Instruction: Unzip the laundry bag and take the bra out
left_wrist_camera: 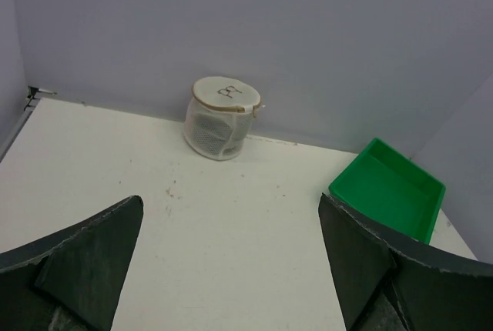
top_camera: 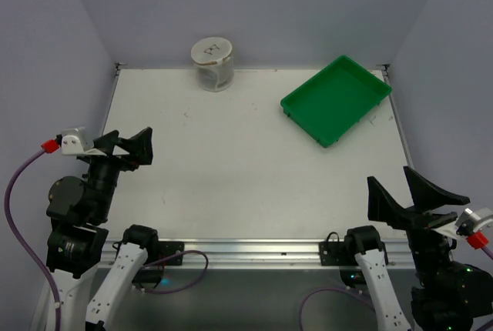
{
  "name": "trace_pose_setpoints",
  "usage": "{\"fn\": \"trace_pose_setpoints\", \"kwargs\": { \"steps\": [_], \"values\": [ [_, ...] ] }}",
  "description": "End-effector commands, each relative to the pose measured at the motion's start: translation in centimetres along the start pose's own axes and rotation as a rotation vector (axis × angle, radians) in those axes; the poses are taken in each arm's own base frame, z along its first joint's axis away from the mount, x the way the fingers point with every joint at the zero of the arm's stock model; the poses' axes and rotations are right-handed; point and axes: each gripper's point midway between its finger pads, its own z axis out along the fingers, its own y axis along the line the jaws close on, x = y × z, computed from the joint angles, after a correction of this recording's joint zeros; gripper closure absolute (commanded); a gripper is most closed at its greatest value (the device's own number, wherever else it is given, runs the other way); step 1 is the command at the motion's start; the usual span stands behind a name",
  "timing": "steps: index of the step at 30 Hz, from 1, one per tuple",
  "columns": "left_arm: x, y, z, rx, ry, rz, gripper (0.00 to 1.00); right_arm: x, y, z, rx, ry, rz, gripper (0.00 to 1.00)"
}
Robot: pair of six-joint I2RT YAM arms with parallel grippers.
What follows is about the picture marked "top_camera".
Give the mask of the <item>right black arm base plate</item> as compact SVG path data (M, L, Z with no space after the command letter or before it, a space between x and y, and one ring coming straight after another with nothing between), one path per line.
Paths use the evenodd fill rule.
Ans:
M318 243L318 253L322 266L341 266L346 263L344 241L337 232L330 232L324 241Z

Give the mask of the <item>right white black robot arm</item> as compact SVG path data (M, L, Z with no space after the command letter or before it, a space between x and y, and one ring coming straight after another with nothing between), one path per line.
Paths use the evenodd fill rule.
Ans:
M473 212L470 199L449 192L412 168L404 167L412 206L404 208L373 176L367 177L367 217L402 230L420 285L411 290L414 322L422 330L470 330L474 319L492 314L492 275L456 262L451 251L460 238L488 256L482 228L492 222L490 209ZM361 268L380 330L408 330L392 282L387 276L384 244L373 226L347 231L347 253Z

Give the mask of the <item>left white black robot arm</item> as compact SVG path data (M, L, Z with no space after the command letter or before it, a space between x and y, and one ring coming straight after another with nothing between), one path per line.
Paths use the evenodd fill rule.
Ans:
M108 330L131 282L147 259L157 253L155 229L132 225L117 246L115 261L94 296L93 278L102 258L112 198L121 172L153 161L153 130L144 128L124 139L114 130L87 142L82 128L66 129L56 138L63 155L88 164L85 175L66 176L49 190L46 266L56 286L50 326L59 330Z

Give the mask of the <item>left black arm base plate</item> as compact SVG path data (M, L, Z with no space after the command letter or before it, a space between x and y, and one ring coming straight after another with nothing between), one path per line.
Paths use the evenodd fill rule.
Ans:
M182 241L159 241L151 249L146 265L155 262L158 259L166 258L182 252L185 249L185 243Z

